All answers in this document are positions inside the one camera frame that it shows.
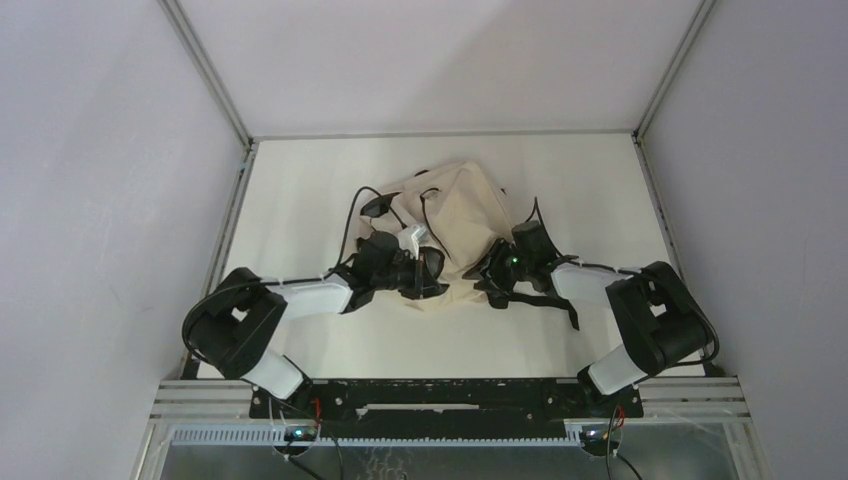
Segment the beige canvas student bag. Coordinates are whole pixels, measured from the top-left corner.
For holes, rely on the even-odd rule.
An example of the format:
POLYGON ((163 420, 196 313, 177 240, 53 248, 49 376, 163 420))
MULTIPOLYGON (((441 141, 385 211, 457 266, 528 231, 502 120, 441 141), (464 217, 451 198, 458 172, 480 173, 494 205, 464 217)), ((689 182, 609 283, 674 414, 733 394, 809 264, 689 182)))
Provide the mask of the beige canvas student bag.
POLYGON ((433 246, 446 254, 440 276, 442 282, 450 285, 446 294, 413 301, 394 291, 400 304, 422 312, 467 303, 489 305, 486 295, 463 274, 496 239, 511 239, 512 229, 517 226, 510 219, 505 191, 473 161, 422 170, 376 191, 371 200, 359 207, 356 216, 358 238, 375 231, 408 235, 412 245, 433 246))

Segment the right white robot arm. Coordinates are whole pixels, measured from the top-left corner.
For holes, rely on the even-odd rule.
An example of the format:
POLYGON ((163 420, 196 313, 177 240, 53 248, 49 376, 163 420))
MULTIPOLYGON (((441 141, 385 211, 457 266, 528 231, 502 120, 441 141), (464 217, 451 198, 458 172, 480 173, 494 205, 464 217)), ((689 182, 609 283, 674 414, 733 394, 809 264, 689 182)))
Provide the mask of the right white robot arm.
POLYGON ((714 326, 670 264, 622 269, 564 255, 539 220, 515 226, 509 240, 496 239, 463 277, 496 309, 553 307, 566 311, 574 328, 574 301, 612 312, 620 345, 577 374, 579 406, 592 416, 613 408, 620 391, 670 368, 708 363, 712 354, 693 354, 720 348, 714 326))

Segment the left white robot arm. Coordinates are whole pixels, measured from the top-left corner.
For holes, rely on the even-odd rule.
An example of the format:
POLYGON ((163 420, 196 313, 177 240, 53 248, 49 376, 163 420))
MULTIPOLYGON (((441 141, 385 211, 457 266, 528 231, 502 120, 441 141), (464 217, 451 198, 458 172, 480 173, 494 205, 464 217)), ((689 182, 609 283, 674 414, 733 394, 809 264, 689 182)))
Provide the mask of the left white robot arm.
POLYGON ((183 344, 223 378, 256 386, 286 415, 301 416, 310 409, 313 392, 308 376, 272 349, 277 330, 293 320, 355 312, 378 291, 395 291, 408 300, 445 294, 449 286, 439 278, 446 254, 411 241, 408 235, 376 231, 314 278, 280 281, 239 267, 186 314, 183 344))

